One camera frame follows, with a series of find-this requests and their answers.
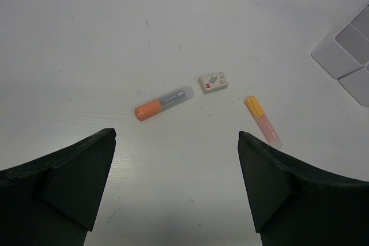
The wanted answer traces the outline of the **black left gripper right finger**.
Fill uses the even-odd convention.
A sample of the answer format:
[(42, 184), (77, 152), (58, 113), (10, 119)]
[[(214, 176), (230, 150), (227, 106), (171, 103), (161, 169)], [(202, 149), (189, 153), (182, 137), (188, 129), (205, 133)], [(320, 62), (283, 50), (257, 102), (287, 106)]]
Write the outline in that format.
[(263, 245), (367, 245), (368, 183), (324, 171), (241, 131), (238, 154)]

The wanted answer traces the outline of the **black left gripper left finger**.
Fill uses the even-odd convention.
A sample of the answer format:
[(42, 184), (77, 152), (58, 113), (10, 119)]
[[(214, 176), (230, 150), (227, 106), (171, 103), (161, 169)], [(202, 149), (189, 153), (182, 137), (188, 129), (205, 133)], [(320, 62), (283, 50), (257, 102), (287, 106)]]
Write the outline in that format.
[(105, 128), (1, 171), (1, 245), (83, 245), (110, 172), (116, 131)]

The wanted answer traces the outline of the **yellow pink highlighter marker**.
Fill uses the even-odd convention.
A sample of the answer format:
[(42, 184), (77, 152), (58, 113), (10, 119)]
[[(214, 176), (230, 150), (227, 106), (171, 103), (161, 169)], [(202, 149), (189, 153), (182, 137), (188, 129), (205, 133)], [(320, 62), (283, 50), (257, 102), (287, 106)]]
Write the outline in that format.
[(255, 119), (269, 145), (277, 150), (281, 149), (283, 145), (282, 141), (266, 116), (266, 113), (258, 99), (255, 96), (248, 96), (244, 103)]

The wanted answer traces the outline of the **orange grey highlighter marker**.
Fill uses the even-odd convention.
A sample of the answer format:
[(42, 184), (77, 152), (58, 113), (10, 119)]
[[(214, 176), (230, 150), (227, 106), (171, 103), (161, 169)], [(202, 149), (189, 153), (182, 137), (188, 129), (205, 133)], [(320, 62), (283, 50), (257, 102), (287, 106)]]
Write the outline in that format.
[(134, 114), (139, 121), (143, 121), (187, 101), (192, 97), (194, 97), (192, 87), (190, 85), (185, 85), (135, 107)]

